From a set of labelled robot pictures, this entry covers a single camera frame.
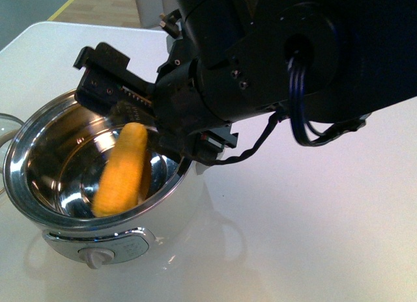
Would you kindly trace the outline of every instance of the table surface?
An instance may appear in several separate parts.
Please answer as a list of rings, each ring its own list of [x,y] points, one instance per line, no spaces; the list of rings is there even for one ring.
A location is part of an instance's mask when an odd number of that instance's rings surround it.
[[[0,51],[0,113],[27,120],[76,87],[83,46],[105,41],[148,81],[165,33],[38,23]],[[50,248],[0,201],[1,301],[416,301],[417,99],[375,112],[321,148],[298,146],[288,121],[254,157],[204,172],[205,194],[163,251],[90,270]],[[237,154],[267,117],[234,124]]]

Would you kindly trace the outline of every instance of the metal bowl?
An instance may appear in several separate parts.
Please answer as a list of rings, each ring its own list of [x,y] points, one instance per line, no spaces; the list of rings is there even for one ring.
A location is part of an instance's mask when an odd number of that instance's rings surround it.
[[[146,118],[137,121],[158,134]],[[138,216],[164,200],[180,182],[191,161],[152,152],[148,199],[132,210],[94,218],[91,203],[110,150],[121,128],[131,122],[123,113],[102,117],[82,107],[68,92],[35,113],[16,134],[5,160],[5,187],[14,205],[47,227],[72,230],[108,227]]]
[[[152,121],[132,106],[102,117],[78,104],[71,91],[36,112],[6,154],[3,179],[12,203],[57,252],[91,268],[166,243],[186,226],[202,197],[203,178],[193,161],[151,152],[147,200],[117,215],[94,217],[91,203],[109,152],[133,120],[147,126],[150,140],[158,139]]]

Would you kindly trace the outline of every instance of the yellow corn cob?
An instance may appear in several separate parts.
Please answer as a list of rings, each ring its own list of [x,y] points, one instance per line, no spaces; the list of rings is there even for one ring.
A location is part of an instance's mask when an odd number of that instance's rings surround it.
[[[94,195],[92,210],[95,216],[115,215],[146,199],[151,183],[151,163],[146,146],[146,128],[140,123],[126,124]]]

